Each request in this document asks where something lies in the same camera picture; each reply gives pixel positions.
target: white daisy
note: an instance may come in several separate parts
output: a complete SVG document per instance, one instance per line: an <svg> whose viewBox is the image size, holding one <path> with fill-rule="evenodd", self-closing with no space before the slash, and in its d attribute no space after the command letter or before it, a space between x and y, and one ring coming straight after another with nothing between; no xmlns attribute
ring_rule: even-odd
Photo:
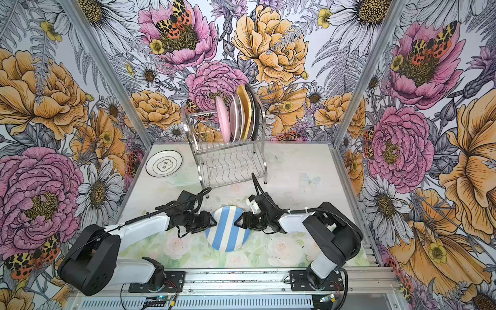
<svg viewBox="0 0 496 310"><path fill-rule="evenodd" d="M308 86L307 98L310 100L310 104L321 105L324 99L327 99L327 92L322 86Z"/></svg>
<svg viewBox="0 0 496 310"><path fill-rule="evenodd" d="M105 113L107 113L110 119L115 123L119 123L119 119L122 119L125 116L124 110L115 97L109 96L105 98L102 107L105 109Z"/></svg>
<svg viewBox="0 0 496 310"><path fill-rule="evenodd" d="M164 135L171 141L184 141L186 139L186 131L183 124L169 126L164 132Z"/></svg>
<svg viewBox="0 0 496 310"><path fill-rule="evenodd" d="M468 16L479 15L488 5L488 0L422 0L417 4L419 21L435 29L445 27L454 20L463 23Z"/></svg>
<svg viewBox="0 0 496 310"><path fill-rule="evenodd" d="M153 87L159 82L157 67L150 63L140 63L134 69L134 79L136 82Z"/></svg>
<svg viewBox="0 0 496 310"><path fill-rule="evenodd" d="M479 310L496 308L496 285L494 282L487 284L482 281L477 286L477 295L469 303L464 305L463 310Z"/></svg>
<svg viewBox="0 0 496 310"><path fill-rule="evenodd" d="M339 49L350 44L350 51L358 48L365 55L379 36L391 0L331 0L329 23L336 26L331 42L341 40Z"/></svg>
<svg viewBox="0 0 496 310"><path fill-rule="evenodd" d="M360 193L360 201L365 205L364 212L377 238L388 247L400 244L394 230L406 244L410 244L413 232L405 222L402 213L410 212L410 205L406 201L394 198L396 188L386 179L377 175L377 180L371 176L365 178L365 185Z"/></svg>
<svg viewBox="0 0 496 310"><path fill-rule="evenodd" d="M81 229L97 224L106 226L117 213L117 202L124 194L123 178L114 169L114 161L105 157L100 171L90 163L88 168L89 183L79 186L76 199L78 207L75 216L81 216Z"/></svg>
<svg viewBox="0 0 496 310"><path fill-rule="evenodd" d="M69 39L76 51L81 46L76 29L63 11L60 0L39 0L38 6L45 18L54 24L55 32L69 33ZM102 47L111 56L132 51L135 37L131 31L139 30L134 2L130 0L78 0L86 19L95 29Z"/></svg>
<svg viewBox="0 0 496 310"><path fill-rule="evenodd" d="M136 0L136 4L138 4L138 7L140 9L144 9L152 5L152 8L155 11L159 10L159 5L162 5L165 9L169 8L169 1L168 0Z"/></svg>
<svg viewBox="0 0 496 310"><path fill-rule="evenodd" d="M345 132L343 141L339 144L339 152L341 153L341 155L344 156L344 154L348 153L351 150L352 145L353 138L348 132Z"/></svg>

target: white plate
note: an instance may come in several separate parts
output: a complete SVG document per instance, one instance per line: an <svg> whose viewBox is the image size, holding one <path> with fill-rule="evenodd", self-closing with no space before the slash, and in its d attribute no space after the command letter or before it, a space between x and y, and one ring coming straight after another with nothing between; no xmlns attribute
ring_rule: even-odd
<svg viewBox="0 0 496 310"><path fill-rule="evenodd" d="M245 130L245 110L241 106L241 100L237 94L234 94L234 101L236 102L236 105L238 106L240 110L240 131L238 132L238 135L236 135L234 141L240 141L241 140L241 135L243 134L243 131Z"/></svg>
<svg viewBox="0 0 496 310"><path fill-rule="evenodd" d="M240 109L237 102L234 100L234 96L231 95L231 102L229 104L229 122L231 123L231 141L236 141L236 136L240 132Z"/></svg>
<svg viewBox="0 0 496 310"><path fill-rule="evenodd" d="M166 177L176 172L183 163L183 157L176 151L158 152L146 162L146 172L153 177Z"/></svg>

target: blue striped plate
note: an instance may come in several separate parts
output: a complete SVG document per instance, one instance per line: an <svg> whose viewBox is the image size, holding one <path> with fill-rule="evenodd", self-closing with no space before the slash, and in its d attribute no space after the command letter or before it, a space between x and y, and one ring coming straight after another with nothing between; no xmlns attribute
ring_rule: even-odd
<svg viewBox="0 0 496 310"><path fill-rule="evenodd" d="M217 226L205 231L208 243L221 252L232 252L240 248L248 240L249 229L234 226L244 211L236 206L225 206L217 209L213 217Z"/></svg>

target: pink plate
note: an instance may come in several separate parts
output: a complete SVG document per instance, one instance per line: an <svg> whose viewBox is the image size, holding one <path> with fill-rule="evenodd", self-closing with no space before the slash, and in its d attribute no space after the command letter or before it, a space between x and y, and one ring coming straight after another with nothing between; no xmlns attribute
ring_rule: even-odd
<svg viewBox="0 0 496 310"><path fill-rule="evenodd" d="M229 124L229 114L227 113L226 104L221 97L215 96L215 105L217 106L217 117L219 118L220 132L224 143L231 140L231 125Z"/></svg>

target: pink peony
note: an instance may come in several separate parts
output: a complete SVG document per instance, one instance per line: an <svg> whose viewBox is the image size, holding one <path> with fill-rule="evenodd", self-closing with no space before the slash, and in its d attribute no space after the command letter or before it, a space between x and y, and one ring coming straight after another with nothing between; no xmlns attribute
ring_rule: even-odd
<svg viewBox="0 0 496 310"><path fill-rule="evenodd" d="M206 17L201 14L198 5L191 7L188 1L184 1L186 10L191 13L191 25L182 31L181 36L174 40L155 27L155 24L163 19L170 19L172 4L165 9L162 5L158 11L150 8L149 11L141 10L138 13L138 22L141 26L140 32L143 43L150 45L151 54L156 55L166 68L172 70L183 70L186 67L193 67L201 64L205 60L215 57L217 52L217 29L214 22L210 24Z"/></svg>
<svg viewBox="0 0 496 310"><path fill-rule="evenodd" d="M428 136L429 124L422 113L413 107L387 108L374 126L371 175L387 179L399 193L414 190L433 163L434 146Z"/></svg>
<svg viewBox="0 0 496 310"><path fill-rule="evenodd" d="M70 239L79 226L77 188L83 174L64 155L31 147L0 159L0 255L34 252L48 238Z"/></svg>
<svg viewBox="0 0 496 310"><path fill-rule="evenodd" d="M384 81L383 91L406 105L416 105L421 110L432 107L455 87L463 70L456 70L460 63L458 58L462 52L465 40L458 42L460 37L460 23L452 22L454 28L450 39L451 46L440 58L427 53L420 64L413 64L414 52L412 43L415 40L424 40L426 46L429 41L434 42L443 29L426 28L424 24L413 23L406 31L405 36L396 46L391 64L389 79Z"/></svg>
<svg viewBox="0 0 496 310"><path fill-rule="evenodd" d="M214 95L225 102L230 102L231 96L239 85L247 84L248 78L238 70L218 61L203 63L196 73L186 77L189 98L202 111L215 109Z"/></svg>

